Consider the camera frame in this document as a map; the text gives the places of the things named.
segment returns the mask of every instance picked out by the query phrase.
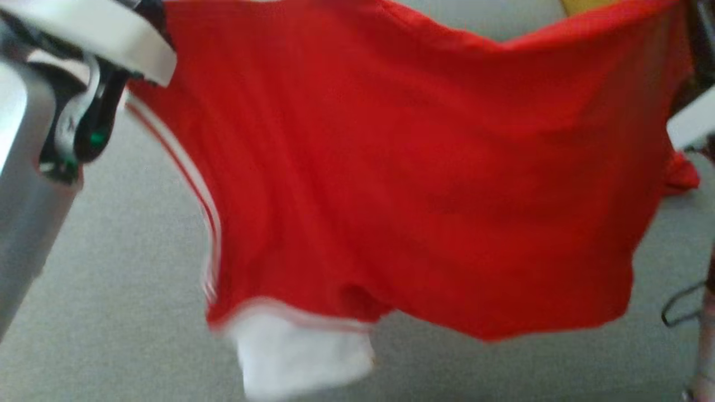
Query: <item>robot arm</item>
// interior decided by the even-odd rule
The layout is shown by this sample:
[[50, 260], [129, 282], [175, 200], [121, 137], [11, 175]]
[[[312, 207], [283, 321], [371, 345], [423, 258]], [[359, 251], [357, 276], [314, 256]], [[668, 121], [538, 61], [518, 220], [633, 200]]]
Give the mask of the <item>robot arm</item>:
[[130, 78], [177, 63], [159, 0], [0, 0], [0, 341]]

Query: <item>white fabric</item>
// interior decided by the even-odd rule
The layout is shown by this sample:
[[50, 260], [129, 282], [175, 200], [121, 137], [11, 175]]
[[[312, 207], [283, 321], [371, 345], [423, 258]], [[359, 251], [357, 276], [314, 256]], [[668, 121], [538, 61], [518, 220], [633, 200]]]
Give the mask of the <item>white fabric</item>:
[[374, 356], [369, 327], [273, 302], [244, 309], [226, 335], [238, 350], [246, 397], [273, 402], [369, 374]]

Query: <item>wire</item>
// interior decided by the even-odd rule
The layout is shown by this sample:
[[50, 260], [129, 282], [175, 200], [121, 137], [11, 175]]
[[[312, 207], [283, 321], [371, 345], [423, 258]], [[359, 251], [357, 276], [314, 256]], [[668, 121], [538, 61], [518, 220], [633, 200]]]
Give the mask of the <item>wire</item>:
[[670, 298], [670, 300], [668, 300], [668, 302], [663, 307], [663, 310], [661, 311], [661, 320], [663, 321], [663, 324], [665, 324], [665, 326], [668, 328], [675, 328], [682, 323], [699, 319], [701, 310], [698, 310], [694, 313], [682, 315], [674, 320], [668, 319], [668, 313], [670, 313], [670, 310], [673, 309], [675, 304], [678, 303], [680, 299], [685, 298], [686, 296], [689, 296], [704, 287], [705, 281], [702, 281], [696, 285], [692, 285], [690, 288], [681, 290], [680, 292], [676, 293], [675, 296]]

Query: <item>white stripe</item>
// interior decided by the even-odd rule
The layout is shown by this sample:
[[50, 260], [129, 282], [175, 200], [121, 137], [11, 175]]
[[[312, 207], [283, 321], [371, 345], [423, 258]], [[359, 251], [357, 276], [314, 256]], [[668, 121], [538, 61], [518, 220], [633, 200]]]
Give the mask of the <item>white stripe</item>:
[[[181, 143], [172, 134], [169, 127], [157, 115], [155, 115], [144, 102], [131, 93], [127, 97], [127, 104], [136, 108], [142, 116], [149, 121], [152, 128], [156, 130], [157, 134], [159, 134], [166, 142], [169, 146], [169, 151], [176, 157], [178, 163], [181, 165], [181, 168], [184, 169], [188, 176], [183, 177], [183, 179], [187, 181], [187, 185], [189, 185], [189, 187], [191, 183], [193, 183], [196, 191], [198, 191], [198, 194], [195, 195], [203, 201], [203, 203], [200, 202], [199, 204], [204, 213], [204, 223], [208, 232], [209, 252], [202, 282], [209, 302], [213, 302], [216, 298], [214, 286], [217, 281], [218, 267], [220, 266], [221, 258], [221, 220], [216, 204], [211, 196], [211, 192], [209, 191], [208, 186], [206, 186], [206, 182], [201, 176], [200, 171], [191, 160], [191, 157], [186, 153], [184, 148], [181, 146]], [[208, 211], [204, 210], [204, 203], [206, 204]], [[208, 215], [214, 223], [213, 229], [207, 217]]]

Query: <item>yellow object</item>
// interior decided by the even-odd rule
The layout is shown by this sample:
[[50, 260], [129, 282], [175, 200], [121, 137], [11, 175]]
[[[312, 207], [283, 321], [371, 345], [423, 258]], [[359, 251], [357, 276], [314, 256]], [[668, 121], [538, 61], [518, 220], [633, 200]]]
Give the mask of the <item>yellow object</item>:
[[566, 9], [566, 13], [572, 16], [598, 7], [610, 6], [618, 3], [618, 0], [561, 0], [561, 3], [563, 3], [563, 8]]

